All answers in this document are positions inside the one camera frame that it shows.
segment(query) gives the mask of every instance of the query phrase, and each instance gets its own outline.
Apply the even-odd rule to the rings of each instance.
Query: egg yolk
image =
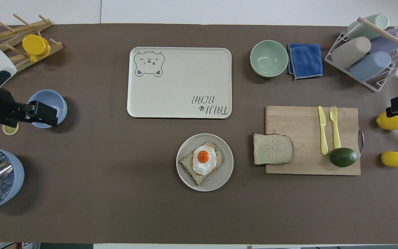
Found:
[[[207,151],[199,151],[198,153],[198,161],[201,162],[201,164],[205,164],[208,162],[210,159],[210,154],[208,154]]]

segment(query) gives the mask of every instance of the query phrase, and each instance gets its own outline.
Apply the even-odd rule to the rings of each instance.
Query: yellow fork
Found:
[[[337,149],[337,148],[340,148],[341,145],[340,145],[340,137],[339,137],[339,128],[338,128],[338,125],[337,125],[338,117],[337,117],[337,107],[336,106],[331,106],[330,119],[333,122],[333,127],[334,127],[334,135],[333,135],[333,137],[334,137],[334,148]]]

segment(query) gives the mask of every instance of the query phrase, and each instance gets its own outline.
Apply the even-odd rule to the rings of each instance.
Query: white floor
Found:
[[[38,15],[41,14],[54,24],[119,22],[316,26],[348,26],[359,16],[384,13],[389,17],[390,25],[398,27],[398,0],[0,0],[1,22],[7,25],[22,24],[13,17],[14,13],[27,22],[40,21]],[[249,245],[98,244],[95,249],[243,249],[247,246]]]

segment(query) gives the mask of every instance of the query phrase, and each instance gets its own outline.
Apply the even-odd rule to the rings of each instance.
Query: knife blade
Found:
[[[325,136],[325,126],[326,126],[326,117],[325,113],[323,112],[322,106],[318,106],[319,110],[319,121],[320,121],[320,142],[321,142],[321,152],[322,155],[328,154],[328,145],[326,143],[326,136]]]

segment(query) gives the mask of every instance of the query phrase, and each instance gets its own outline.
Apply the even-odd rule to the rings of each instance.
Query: egg white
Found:
[[[201,163],[198,160],[198,154],[201,151],[207,151],[210,155],[210,159],[207,162]],[[198,175],[207,175],[209,174],[215,167],[218,159],[215,153],[215,149],[211,145],[202,145],[196,148],[193,152],[193,170]]]

